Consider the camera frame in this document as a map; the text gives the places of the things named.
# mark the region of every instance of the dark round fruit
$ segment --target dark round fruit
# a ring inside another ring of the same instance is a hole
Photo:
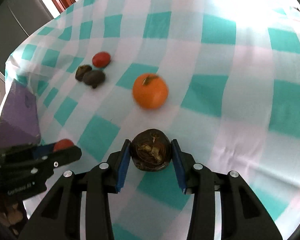
[[[82,66],[79,66],[77,68],[77,72],[75,73],[75,79],[77,81],[82,81],[82,78],[84,76],[85,73],[89,72],[92,70],[92,67],[90,65],[82,65]]]
[[[133,139],[131,157],[139,170],[160,171],[171,161],[170,141],[158,129],[146,130]]]
[[[85,73],[82,81],[86,85],[96,88],[105,81],[105,74],[100,70],[93,70]]]

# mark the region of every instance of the red tomato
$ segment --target red tomato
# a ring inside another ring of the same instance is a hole
[[[92,64],[95,67],[103,68],[106,67],[111,61],[111,56],[109,53],[102,51],[94,55],[92,58]]]
[[[62,140],[58,141],[56,144],[54,144],[53,151],[56,152],[59,150],[63,150],[63,149],[69,148],[73,145],[74,145],[74,143],[71,140],[62,139]]]

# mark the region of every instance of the teal and white tablecloth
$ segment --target teal and white tablecloth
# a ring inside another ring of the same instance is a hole
[[[99,51],[112,55],[95,90],[75,71]],[[169,86],[166,104],[140,109],[131,88],[152,72]],[[37,96],[43,143],[69,138],[79,173],[157,128],[211,170],[238,171],[284,239],[300,223],[300,20],[278,0],[81,0],[24,41],[6,63]],[[26,201],[28,212],[43,195]],[[193,198],[173,165],[157,173],[131,163],[109,197],[116,239],[186,239]],[[216,239],[220,238],[217,205]]]

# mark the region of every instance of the chestnut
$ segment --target chestnut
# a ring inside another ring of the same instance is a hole
[[[158,129],[139,133],[130,148],[134,165],[142,171],[160,171],[171,161],[171,145],[167,136]]]

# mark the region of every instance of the purple box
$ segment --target purple box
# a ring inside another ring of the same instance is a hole
[[[0,149],[40,141],[36,98],[13,80],[0,116]]]

